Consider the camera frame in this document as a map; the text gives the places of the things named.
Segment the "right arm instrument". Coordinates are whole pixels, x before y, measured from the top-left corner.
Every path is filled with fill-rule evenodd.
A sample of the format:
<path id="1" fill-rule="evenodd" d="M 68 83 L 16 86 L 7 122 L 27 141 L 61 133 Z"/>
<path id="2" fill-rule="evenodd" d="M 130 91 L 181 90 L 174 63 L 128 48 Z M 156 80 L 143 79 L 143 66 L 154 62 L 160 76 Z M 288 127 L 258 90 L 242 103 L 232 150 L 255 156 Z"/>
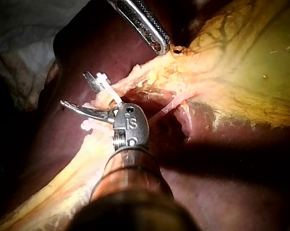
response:
<path id="1" fill-rule="evenodd" d="M 134 103 L 121 103 L 117 110 L 113 124 L 114 149 L 138 146 L 148 150 L 149 125 L 142 108 Z"/>

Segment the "left arm instrument jaw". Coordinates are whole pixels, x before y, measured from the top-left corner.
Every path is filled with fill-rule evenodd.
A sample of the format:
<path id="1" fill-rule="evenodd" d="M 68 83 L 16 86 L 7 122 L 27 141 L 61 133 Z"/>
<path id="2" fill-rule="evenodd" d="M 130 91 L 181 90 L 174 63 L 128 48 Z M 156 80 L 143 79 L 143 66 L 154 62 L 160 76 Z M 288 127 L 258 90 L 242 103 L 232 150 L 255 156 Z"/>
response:
<path id="1" fill-rule="evenodd" d="M 123 17 L 157 55 L 165 55 L 171 38 L 143 0 L 109 0 L 108 3 Z"/>

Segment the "right arm instrument jaw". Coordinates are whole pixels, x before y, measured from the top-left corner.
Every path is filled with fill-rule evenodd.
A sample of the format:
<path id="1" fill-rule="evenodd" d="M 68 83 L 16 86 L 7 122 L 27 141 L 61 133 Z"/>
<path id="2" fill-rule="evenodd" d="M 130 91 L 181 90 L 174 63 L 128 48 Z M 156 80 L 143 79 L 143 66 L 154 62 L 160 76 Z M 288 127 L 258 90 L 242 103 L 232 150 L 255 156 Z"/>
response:
<path id="1" fill-rule="evenodd" d="M 83 73 L 83 76 L 96 94 L 104 90 L 103 85 L 98 82 L 97 77 L 94 77 L 89 71 Z"/>
<path id="2" fill-rule="evenodd" d="M 84 106 L 76 105 L 74 103 L 70 103 L 66 100 L 60 100 L 60 104 L 63 107 L 70 109 L 79 115 L 86 116 L 94 120 L 106 122 L 109 124 L 114 124 L 115 122 L 115 115 L 112 110 L 98 110 L 87 108 Z"/>

